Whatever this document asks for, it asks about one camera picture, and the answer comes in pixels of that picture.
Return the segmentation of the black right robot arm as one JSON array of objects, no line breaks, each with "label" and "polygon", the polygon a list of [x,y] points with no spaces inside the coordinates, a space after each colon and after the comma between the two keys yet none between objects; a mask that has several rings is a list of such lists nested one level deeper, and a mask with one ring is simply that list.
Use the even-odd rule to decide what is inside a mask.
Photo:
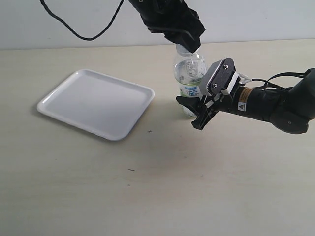
[{"label": "black right robot arm", "polygon": [[196,115],[192,125],[198,130],[202,130],[218,112],[225,112],[271,123],[285,133],[306,133],[309,121],[315,118],[315,70],[275,75],[281,76],[297,77],[300,81],[293,87],[283,88],[264,80],[260,87],[235,85],[229,95],[177,96],[176,100]]}]

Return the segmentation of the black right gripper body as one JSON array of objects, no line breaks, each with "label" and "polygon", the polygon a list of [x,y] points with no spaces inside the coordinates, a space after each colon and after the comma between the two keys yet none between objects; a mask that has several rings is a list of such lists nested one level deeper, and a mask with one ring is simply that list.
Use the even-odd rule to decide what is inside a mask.
[{"label": "black right gripper body", "polygon": [[203,130],[218,112],[231,112],[239,88],[240,85],[235,85],[230,95],[219,93],[212,96],[201,96],[200,102],[197,102],[196,105],[197,118],[192,122],[193,127]]}]

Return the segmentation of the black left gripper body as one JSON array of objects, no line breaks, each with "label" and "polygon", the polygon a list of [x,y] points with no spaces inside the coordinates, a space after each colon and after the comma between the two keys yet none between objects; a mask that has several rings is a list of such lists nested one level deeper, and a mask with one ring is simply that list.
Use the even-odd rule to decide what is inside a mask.
[{"label": "black left gripper body", "polygon": [[200,39],[205,32],[199,14],[183,0],[130,0],[129,3],[151,33],[179,32]]}]

